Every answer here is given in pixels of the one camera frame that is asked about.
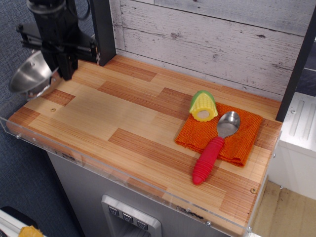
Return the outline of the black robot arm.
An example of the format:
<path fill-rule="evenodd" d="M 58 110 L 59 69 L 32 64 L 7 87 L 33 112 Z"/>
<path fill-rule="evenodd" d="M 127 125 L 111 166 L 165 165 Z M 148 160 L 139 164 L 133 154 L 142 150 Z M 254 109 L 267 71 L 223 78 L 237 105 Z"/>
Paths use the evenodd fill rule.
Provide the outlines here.
<path fill-rule="evenodd" d="M 96 61 L 97 42 L 79 28 L 75 1 L 28 0 L 35 22 L 19 24 L 22 46 L 39 50 L 51 70 L 70 80 L 78 69 L 78 60 Z"/>

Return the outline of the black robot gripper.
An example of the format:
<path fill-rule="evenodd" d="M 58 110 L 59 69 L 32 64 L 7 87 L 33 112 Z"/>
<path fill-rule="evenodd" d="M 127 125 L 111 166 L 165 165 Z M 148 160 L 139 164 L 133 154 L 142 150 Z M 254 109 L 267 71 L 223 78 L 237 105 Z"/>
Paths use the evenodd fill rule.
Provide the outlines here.
<path fill-rule="evenodd" d="M 71 80 L 78 69 L 78 58 L 97 61 L 97 42 L 79 28 L 79 21 L 87 19 L 90 5 L 83 15 L 77 14 L 75 4 L 29 4 L 35 22 L 18 24 L 24 47 L 41 50 L 52 72 L 59 68 L 64 80 Z"/>

